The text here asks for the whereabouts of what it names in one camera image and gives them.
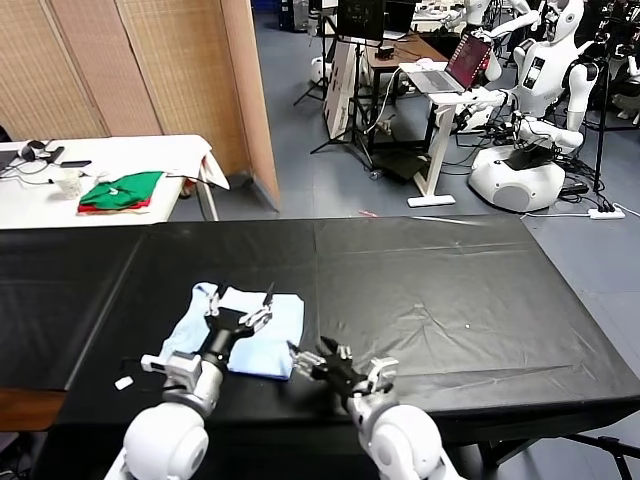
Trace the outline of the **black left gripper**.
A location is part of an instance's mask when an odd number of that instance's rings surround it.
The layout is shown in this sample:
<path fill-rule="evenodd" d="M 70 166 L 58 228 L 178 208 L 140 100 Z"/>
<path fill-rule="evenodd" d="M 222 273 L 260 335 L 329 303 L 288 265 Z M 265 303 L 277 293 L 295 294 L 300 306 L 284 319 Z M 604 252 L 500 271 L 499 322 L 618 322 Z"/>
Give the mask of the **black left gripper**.
<path fill-rule="evenodd" d="M 209 334 L 201 345 L 199 354 L 206 362 L 226 366 L 236 342 L 252 337 L 272 319 L 274 283 L 271 283 L 267 289 L 261 306 L 244 317 L 237 310 L 227 308 L 219 310 L 219 285 L 206 283 L 203 289 L 207 300 L 204 320 L 209 328 Z"/>

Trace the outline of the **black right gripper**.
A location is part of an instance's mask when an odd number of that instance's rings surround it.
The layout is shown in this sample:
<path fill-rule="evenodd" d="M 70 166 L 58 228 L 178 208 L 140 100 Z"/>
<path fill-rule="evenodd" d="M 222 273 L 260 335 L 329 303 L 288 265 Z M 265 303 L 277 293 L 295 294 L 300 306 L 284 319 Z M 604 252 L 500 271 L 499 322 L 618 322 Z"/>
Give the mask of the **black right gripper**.
<path fill-rule="evenodd" d="M 325 382 L 342 401 L 368 392 L 367 376 L 353 368 L 349 345 L 321 336 L 318 354 L 303 351 L 290 341 L 287 346 L 293 369 L 309 379 Z"/>

